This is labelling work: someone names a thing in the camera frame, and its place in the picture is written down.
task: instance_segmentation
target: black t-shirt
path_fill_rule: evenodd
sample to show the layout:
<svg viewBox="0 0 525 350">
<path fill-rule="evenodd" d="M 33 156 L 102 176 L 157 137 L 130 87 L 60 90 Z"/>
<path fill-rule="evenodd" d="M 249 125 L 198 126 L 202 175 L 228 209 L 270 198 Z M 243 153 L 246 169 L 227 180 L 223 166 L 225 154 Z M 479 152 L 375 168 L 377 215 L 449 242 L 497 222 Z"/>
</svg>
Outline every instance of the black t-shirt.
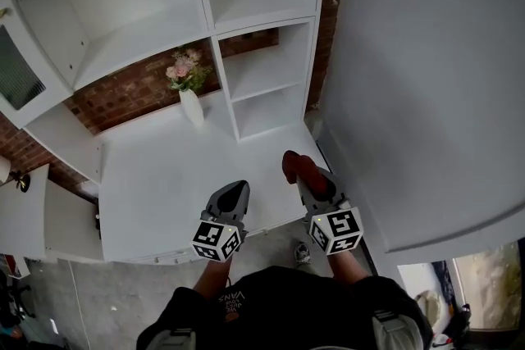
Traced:
<svg viewBox="0 0 525 350">
<path fill-rule="evenodd" d="M 245 276 L 214 302 L 178 288 L 158 321 L 140 335 L 137 349 L 166 330 L 193 331 L 197 350 L 411 348 L 403 345 L 406 337 L 387 337 L 407 323 L 413 327 L 409 334 L 417 335 L 408 338 L 413 348 L 429 348 L 427 319 L 394 280 L 367 277 L 348 286 L 273 266 Z"/>
</svg>

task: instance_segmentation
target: flower vase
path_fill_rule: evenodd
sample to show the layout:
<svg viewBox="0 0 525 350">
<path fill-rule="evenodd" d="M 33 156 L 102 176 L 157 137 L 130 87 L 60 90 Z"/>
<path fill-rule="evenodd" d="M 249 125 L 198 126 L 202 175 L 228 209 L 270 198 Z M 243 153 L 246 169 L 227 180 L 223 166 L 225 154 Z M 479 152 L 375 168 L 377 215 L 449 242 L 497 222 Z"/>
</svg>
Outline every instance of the flower vase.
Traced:
<svg viewBox="0 0 525 350">
<path fill-rule="evenodd" d="M 204 123 L 204 113 L 195 92 L 191 89 L 186 89 L 185 91 L 179 91 L 179 95 L 182 109 L 186 116 L 194 123 L 195 127 L 201 127 Z"/>
</svg>

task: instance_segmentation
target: gray floor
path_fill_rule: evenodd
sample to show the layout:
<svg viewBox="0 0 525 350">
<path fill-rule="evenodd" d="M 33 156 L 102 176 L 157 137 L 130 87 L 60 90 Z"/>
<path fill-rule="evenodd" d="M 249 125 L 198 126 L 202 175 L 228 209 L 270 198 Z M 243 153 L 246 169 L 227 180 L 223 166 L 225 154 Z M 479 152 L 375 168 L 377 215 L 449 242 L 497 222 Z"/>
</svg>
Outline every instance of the gray floor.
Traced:
<svg viewBox="0 0 525 350">
<path fill-rule="evenodd" d="M 295 222 L 246 239 L 234 255 L 231 281 L 271 265 L 292 267 L 292 250 L 299 240 L 309 244 L 316 272 L 331 276 L 321 249 Z M 354 255 L 368 268 L 360 248 Z M 37 319 L 26 323 L 24 331 L 32 339 L 59 344 L 53 319 L 74 349 L 134 349 L 137 336 L 158 318 L 173 291 L 193 287 L 205 265 L 205 261 L 178 266 L 32 263 L 28 279 Z"/>
</svg>

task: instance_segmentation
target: cabinet door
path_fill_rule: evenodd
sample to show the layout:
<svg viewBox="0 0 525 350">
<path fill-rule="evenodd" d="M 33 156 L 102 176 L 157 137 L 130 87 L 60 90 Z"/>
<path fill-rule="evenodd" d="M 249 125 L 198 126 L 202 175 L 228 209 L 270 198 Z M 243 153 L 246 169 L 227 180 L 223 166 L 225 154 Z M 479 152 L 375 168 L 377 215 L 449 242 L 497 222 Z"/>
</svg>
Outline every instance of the cabinet door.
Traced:
<svg viewBox="0 0 525 350">
<path fill-rule="evenodd" d="M 0 111 L 21 128 L 72 91 L 34 40 L 16 0 L 0 0 L 0 16 Z"/>
</svg>

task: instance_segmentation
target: shoe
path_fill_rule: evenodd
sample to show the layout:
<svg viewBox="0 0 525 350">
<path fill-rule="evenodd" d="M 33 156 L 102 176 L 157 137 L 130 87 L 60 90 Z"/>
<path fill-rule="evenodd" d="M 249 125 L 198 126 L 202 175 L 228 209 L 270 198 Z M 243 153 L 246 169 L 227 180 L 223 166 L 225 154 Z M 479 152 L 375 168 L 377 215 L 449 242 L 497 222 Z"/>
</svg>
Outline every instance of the shoe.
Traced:
<svg viewBox="0 0 525 350">
<path fill-rule="evenodd" d="M 299 245 L 295 247 L 294 255 L 297 266 L 301 266 L 302 264 L 310 264 L 310 250 L 308 249 L 306 243 L 299 243 Z"/>
</svg>

